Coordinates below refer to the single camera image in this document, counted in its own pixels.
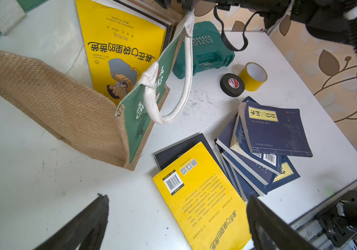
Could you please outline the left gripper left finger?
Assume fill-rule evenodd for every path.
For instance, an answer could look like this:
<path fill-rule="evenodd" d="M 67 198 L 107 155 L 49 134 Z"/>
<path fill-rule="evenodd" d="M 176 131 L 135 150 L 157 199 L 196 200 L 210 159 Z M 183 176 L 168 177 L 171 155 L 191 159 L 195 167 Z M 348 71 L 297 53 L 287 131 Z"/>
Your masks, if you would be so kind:
<path fill-rule="evenodd" d="M 109 198 L 98 194 L 86 208 L 64 225 L 37 250 L 99 250 L 109 215 Z"/>

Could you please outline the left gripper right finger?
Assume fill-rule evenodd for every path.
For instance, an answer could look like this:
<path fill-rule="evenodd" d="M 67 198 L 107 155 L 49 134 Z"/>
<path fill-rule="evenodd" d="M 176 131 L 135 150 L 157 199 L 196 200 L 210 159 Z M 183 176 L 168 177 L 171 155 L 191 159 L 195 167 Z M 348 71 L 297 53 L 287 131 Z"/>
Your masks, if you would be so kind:
<path fill-rule="evenodd" d="M 256 197 L 248 200 L 247 216 L 256 250 L 315 249 Z"/>

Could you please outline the black cover book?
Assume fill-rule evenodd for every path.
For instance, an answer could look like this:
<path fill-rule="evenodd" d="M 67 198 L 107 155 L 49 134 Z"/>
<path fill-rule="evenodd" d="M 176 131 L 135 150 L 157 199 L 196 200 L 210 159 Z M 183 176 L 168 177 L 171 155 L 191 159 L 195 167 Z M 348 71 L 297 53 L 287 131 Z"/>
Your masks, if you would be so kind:
<path fill-rule="evenodd" d="M 175 144 L 169 147 L 166 147 L 164 149 L 155 152 L 154 159 L 158 166 L 158 169 L 162 171 L 164 168 L 166 168 L 172 162 L 177 160 L 179 157 L 181 157 L 184 153 L 186 153 L 188 150 L 190 150 L 199 142 L 203 143 L 203 145 L 208 150 L 210 155 L 213 157 L 213 159 L 216 161 L 218 166 L 221 168 L 222 166 L 218 158 L 214 154 L 212 148 L 210 147 L 203 133 L 197 133 L 179 142 L 176 142 Z"/>

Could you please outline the yellow cartoon book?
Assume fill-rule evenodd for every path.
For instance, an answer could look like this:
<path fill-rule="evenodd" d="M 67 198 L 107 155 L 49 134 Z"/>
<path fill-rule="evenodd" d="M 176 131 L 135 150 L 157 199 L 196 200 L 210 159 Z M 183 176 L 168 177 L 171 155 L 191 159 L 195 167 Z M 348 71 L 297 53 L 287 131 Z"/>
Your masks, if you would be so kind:
<path fill-rule="evenodd" d="M 168 26 L 116 1 L 76 1 L 94 90 L 119 104 L 164 49 Z"/>

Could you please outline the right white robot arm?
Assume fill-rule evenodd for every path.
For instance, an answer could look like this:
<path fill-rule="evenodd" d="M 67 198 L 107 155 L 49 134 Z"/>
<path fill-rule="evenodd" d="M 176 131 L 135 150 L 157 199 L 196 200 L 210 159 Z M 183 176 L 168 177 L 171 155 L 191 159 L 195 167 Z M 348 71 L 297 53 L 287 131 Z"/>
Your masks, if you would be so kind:
<path fill-rule="evenodd" d="M 269 29 L 290 11 L 290 19 L 305 24 L 320 40 L 348 44 L 357 56 L 357 1 L 213 1 L 217 10 L 232 6 L 255 11 Z"/>

